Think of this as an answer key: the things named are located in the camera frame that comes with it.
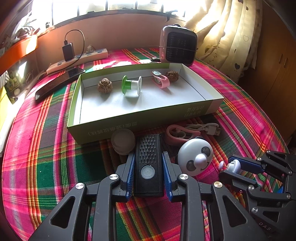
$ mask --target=curtain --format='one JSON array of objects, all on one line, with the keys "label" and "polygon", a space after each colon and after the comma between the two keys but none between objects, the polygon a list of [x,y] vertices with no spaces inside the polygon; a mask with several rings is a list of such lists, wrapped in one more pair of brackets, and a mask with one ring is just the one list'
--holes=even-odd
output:
[{"label": "curtain", "polygon": [[262,24],[262,0],[199,0],[185,28],[197,33],[196,57],[234,82],[255,67]]}]

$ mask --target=wooden cabinet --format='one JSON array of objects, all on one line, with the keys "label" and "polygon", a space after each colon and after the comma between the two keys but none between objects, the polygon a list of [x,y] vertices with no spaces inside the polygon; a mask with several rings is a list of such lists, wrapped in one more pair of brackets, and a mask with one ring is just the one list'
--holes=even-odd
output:
[{"label": "wooden cabinet", "polygon": [[239,85],[262,107],[284,138],[296,130],[296,42],[280,17],[263,4],[256,70]]}]

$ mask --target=portable heater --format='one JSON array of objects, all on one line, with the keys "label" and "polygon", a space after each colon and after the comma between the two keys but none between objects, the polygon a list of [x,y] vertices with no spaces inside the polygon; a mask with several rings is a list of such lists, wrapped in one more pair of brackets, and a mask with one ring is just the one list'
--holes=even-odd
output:
[{"label": "portable heater", "polygon": [[162,63],[191,66],[197,48],[197,35],[180,26],[165,26],[161,31],[159,56]]}]

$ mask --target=white panda lamp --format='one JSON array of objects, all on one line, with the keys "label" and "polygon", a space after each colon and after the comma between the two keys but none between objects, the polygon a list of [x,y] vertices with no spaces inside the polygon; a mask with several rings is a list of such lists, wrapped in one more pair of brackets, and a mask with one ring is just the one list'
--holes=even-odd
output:
[{"label": "white panda lamp", "polygon": [[193,177],[202,173],[210,165],[213,156],[213,149],[206,140],[191,139],[180,148],[178,165],[183,173]]}]

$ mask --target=pink striped tablecloth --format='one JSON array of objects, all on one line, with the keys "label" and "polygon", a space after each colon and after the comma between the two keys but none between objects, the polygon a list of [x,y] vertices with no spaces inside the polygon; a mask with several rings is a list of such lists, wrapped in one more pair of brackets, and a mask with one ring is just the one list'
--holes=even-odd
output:
[{"label": "pink striped tablecloth", "polygon": [[[158,49],[110,51],[109,57],[82,65],[97,70],[112,66],[146,63],[158,57]],[[202,136],[212,145],[214,160],[197,179],[218,180],[218,164],[233,154],[256,158],[267,149],[288,152],[280,134],[254,100],[219,71],[195,61],[190,67],[225,98],[214,114],[188,119],[185,123],[218,123],[220,136]],[[36,89],[57,75],[45,77],[30,92],[13,123],[2,166],[3,204],[8,222],[23,240],[28,240],[46,215],[77,183],[99,182],[126,161],[109,139],[78,145],[67,131],[67,118],[75,83],[69,84],[36,104]],[[163,133],[167,126],[143,130],[136,135]],[[178,149],[163,143],[172,161]],[[254,176],[265,191],[277,191],[279,182],[266,174]],[[240,201],[240,194],[235,194]],[[205,235],[209,226],[204,205]],[[118,240],[177,241],[180,235],[181,205],[163,198],[131,198],[117,204]],[[90,220],[89,240],[91,237]]]}]

